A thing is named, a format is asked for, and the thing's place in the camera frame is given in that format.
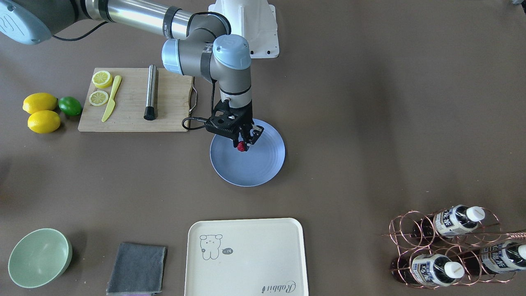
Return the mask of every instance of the towel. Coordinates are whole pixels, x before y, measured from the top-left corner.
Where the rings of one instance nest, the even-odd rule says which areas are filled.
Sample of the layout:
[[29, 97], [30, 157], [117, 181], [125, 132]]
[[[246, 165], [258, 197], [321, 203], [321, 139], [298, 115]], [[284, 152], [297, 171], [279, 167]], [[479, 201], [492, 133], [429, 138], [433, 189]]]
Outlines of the towel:
[[121, 243], [107, 295], [152, 295], [161, 291], [166, 247]]

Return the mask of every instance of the wooden cutting board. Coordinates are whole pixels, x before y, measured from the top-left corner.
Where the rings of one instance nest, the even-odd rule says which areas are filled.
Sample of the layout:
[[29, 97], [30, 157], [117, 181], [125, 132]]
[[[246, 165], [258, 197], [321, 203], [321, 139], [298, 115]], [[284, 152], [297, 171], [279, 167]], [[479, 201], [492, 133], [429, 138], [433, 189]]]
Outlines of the wooden cutting board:
[[[188, 117], [189, 99], [192, 90], [192, 76], [181, 76], [159, 68], [157, 88], [157, 118], [144, 119], [148, 68], [95, 68], [93, 73], [106, 70], [113, 77], [123, 80], [115, 95], [115, 109], [106, 122], [102, 116], [106, 104], [93, 106], [89, 95], [99, 90], [90, 81], [84, 109], [78, 124], [81, 132], [186, 132], [181, 121]], [[112, 87], [101, 89], [108, 93]]]

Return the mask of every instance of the knife blade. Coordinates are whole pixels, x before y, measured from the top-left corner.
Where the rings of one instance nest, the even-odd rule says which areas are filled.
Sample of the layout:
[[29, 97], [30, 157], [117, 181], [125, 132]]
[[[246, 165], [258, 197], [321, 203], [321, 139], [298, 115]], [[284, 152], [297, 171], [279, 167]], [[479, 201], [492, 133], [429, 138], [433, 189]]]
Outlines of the knife blade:
[[109, 95], [106, 110], [104, 111], [104, 115], [102, 116], [102, 122], [106, 122], [106, 120], [108, 120], [108, 117], [112, 114], [113, 109], [115, 108], [115, 94], [117, 93], [117, 89], [119, 88], [122, 79], [123, 78], [120, 75], [117, 75], [113, 78], [112, 92]]

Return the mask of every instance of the bottle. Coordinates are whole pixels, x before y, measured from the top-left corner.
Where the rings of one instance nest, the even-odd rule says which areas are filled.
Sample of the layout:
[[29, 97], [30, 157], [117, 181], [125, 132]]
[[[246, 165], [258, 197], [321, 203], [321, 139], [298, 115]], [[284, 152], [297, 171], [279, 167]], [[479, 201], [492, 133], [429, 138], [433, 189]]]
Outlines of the bottle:
[[418, 255], [411, 261], [401, 258], [391, 263], [392, 275], [402, 283], [433, 288], [447, 287], [464, 276], [464, 267], [444, 255]]
[[436, 215], [427, 216], [413, 227], [413, 237], [423, 237], [424, 241], [432, 243], [433, 233], [452, 238], [455, 235], [469, 233], [478, 227], [478, 222], [485, 218], [484, 209], [479, 206], [467, 207], [459, 204]]
[[468, 252], [464, 255], [464, 264], [471, 275], [480, 273], [480, 263], [488, 274], [497, 274], [526, 270], [526, 245], [514, 241], [505, 241]]

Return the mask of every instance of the white bottle cap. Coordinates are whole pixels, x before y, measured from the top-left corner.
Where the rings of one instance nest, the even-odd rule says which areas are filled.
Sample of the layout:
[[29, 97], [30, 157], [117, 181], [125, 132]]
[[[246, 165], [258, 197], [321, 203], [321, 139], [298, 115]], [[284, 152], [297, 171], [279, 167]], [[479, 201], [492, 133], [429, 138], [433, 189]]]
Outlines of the white bottle cap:
[[473, 222], [479, 222], [480, 220], [484, 219], [484, 217], [486, 217], [486, 213], [484, 213], [483, 208], [479, 206], [472, 206], [466, 210], [466, 216], [468, 216], [468, 219]]
[[519, 246], [519, 256], [526, 259], [526, 244]]
[[464, 276], [464, 267], [458, 262], [447, 262], [444, 265], [444, 271], [452, 279], [459, 279]]

